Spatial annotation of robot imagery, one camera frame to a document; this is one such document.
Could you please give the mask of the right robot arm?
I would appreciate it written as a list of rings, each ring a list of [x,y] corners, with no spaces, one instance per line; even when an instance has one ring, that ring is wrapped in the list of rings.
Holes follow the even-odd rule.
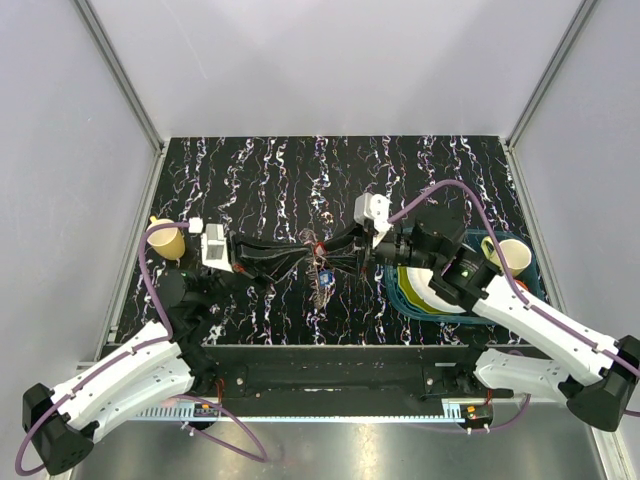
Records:
[[[460,220],[425,209],[409,229],[360,215],[348,229],[316,247],[327,259],[348,246],[347,264],[416,267],[429,274],[436,296],[467,313],[501,325],[545,354],[544,359],[486,347],[475,362],[454,371],[466,396],[506,389],[554,400],[578,419],[614,432],[638,385],[639,341],[590,329],[522,290],[485,256],[465,244]]]

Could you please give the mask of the red plastic key tag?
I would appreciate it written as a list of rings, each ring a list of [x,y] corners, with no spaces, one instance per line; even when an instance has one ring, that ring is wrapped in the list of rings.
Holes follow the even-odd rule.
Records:
[[[326,254],[326,249],[322,242],[318,242],[315,244],[314,254],[317,256],[324,256]]]

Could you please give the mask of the blue plastic key tag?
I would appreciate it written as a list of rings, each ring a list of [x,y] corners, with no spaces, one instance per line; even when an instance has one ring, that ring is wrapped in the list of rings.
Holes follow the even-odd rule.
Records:
[[[334,283],[334,273],[330,270],[323,270],[319,273],[318,281],[321,287],[330,287]]]

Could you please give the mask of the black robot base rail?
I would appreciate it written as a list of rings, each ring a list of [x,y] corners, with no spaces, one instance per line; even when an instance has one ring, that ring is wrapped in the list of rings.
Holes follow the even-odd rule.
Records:
[[[529,394],[564,403],[566,379],[528,346],[519,355],[468,346],[255,346],[199,348],[151,374],[152,402],[221,397],[240,416],[422,414],[445,398]]]

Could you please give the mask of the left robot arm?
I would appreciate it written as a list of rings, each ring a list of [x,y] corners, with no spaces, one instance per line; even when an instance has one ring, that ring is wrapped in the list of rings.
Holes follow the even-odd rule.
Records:
[[[311,254],[308,245],[225,235],[207,226],[202,272],[173,270],[147,283],[157,319],[75,377],[54,387],[38,383],[23,395],[26,437],[50,475],[83,461],[115,427],[165,399],[203,396],[219,385],[203,341],[212,308],[249,286],[269,287]]]

